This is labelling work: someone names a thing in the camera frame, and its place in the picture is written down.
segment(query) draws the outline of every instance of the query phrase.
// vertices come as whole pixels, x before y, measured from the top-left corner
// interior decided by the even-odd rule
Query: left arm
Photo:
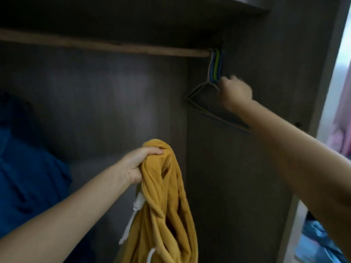
[[[155,147],[139,148],[104,170],[81,189],[0,239],[0,262],[62,263],[131,185],[141,181],[139,164]]]

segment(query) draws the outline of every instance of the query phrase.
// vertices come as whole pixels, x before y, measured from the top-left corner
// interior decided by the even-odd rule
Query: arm
[[[141,181],[139,164],[163,150],[134,150],[81,189],[0,240],[0,262],[61,263],[119,196]]]
[[[279,174],[351,260],[351,163],[252,100],[252,90],[223,77],[224,106],[270,151]]]

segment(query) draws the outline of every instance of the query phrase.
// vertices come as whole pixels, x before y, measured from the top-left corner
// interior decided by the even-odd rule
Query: yellow garment
[[[176,156],[165,142],[152,139],[163,155],[150,155],[141,164],[141,191],[146,199],[123,244],[122,263],[145,263],[155,247],[152,263],[197,263],[198,244]]]

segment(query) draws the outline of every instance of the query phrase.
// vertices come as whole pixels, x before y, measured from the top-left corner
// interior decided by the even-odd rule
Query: hand
[[[152,154],[161,155],[163,154],[163,150],[154,146],[138,148],[125,155],[117,162],[117,165],[122,168],[122,172],[125,172],[129,176],[131,184],[137,184],[140,183],[142,179],[139,165],[148,155]]]
[[[252,100],[251,87],[236,76],[231,76],[230,79],[221,77],[219,85],[222,88],[222,103],[233,113]]]

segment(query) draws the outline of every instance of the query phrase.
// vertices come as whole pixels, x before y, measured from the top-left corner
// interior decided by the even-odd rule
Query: closet rod
[[[10,29],[0,29],[0,41],[47,45],[56,47],[79,48],[106,52],[124,52],[180,57],[210,57],[209,50],[136,45],[112,41],[94,41],[89,39],[78,39],[57,35],[29,33]]]

